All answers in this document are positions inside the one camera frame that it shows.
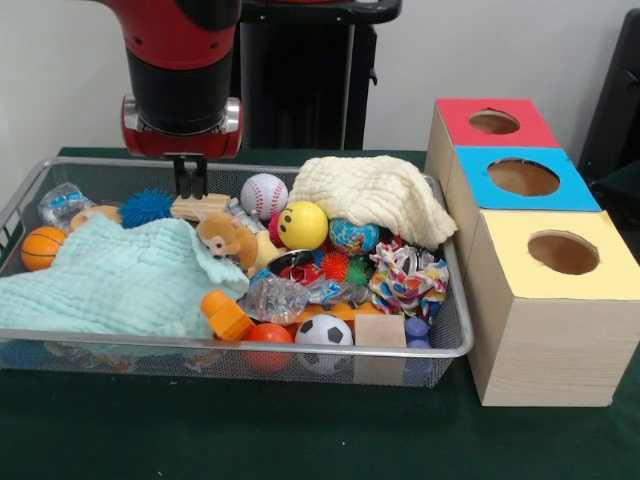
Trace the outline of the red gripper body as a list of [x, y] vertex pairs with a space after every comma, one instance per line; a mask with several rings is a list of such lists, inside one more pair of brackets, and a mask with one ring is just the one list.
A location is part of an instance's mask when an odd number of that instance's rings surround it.
[[200, 155], [207, 159], [234, 158], [241, 146], [243, 110], [238, 98], [227, 99], [221, 121], [194, 135], [170, 135], [153, 129], [138, 112], [132, 95], [121, 105], [121, 132], [131, 155], [160, 158], [171, 155]]

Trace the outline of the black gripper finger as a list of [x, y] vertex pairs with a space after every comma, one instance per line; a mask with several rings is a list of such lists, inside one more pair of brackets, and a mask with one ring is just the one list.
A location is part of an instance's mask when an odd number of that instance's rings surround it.
[[204, 157], [195, 158], [195, 169], [191, 177], [191, 191], [195, 199], [202, 199], [208, 194], [207, 160]]
[[191, 196], [191, 176], [185, 166], [183, 157], [173, 159], [173, 169], [175, 178], [176, 195], [179, 198], [187, 199]]

